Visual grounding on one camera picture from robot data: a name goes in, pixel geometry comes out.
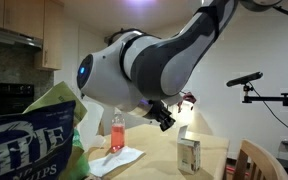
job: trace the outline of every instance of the wooden chair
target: wooden chair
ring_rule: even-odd
[[[245,177],[248,158],[251,159],[249,176]],[[288,175],[277,159],[264,148],[243,140],[237,158],[233,180],[288,180]]]

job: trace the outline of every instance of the ceiling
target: ceiling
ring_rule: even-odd
[[[104,35],[121,28],[143,31],[188,20],[200,0],[65,0],[65,11]]]

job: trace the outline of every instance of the plastic bottle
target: plastic bottle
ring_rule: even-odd
[[[111,152],[115,153],[124,147],[125,143],[125,120],[122,112],[115,108],[111,127]]]

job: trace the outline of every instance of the red liquid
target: red liquid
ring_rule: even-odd
[[[116,151],[124,147],[124,132],[125,128],[122,125],[113,125],[111,130],[111,152]]]

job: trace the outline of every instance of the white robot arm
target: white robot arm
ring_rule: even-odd
[[[256,0],[242,1],[253,11],[258,6]],[[266,1],[270,5],[277,3]],[[140,30],[124,33],[107,48],[83,60],[78,87],[101,103],[156,119],[161,130],[167,130],[175,120],[163,102],[172,105],[181,101],[179,92],[231,19],[237,4],[238,0],[205,0],[187,25],[168,39]]]

